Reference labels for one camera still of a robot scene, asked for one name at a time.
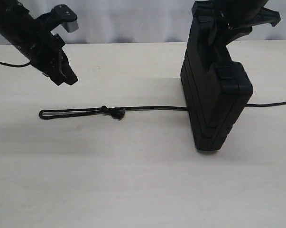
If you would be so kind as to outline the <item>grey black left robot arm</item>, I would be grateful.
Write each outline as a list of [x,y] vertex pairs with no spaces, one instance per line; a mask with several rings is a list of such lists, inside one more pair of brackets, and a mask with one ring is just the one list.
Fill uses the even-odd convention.
[[0,34],[28,59],[32,66],[56,85],[73,85],[78,78],[63,51],[65,42],[52,34],[58,26],[68,33],[78,30],[77,15],[65,4],[33,18],[18,0],[0,0]]

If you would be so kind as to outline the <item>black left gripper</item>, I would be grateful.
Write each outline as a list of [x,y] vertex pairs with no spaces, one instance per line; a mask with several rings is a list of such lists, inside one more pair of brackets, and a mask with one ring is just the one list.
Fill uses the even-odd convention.
[[51,31],[54,29],[54,12],[43,14],[33,19],[28,25],[30,51],[28,59],[31,66],[50,78],[57,86],[72,86],[78,77],[72,70],[69,60],[62,50],[65,42]]

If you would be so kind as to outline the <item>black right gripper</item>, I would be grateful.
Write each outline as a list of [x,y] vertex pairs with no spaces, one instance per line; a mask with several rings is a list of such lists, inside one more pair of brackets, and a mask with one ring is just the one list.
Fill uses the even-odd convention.
[[193,17],[198,17],[198,51],[217,49],[217,21],[222,21],[222,45],[247,36],[252,26],[270,24],[275,27],[280,21],[279,12],[265,8],[266,0],[205,0],[195,1]]

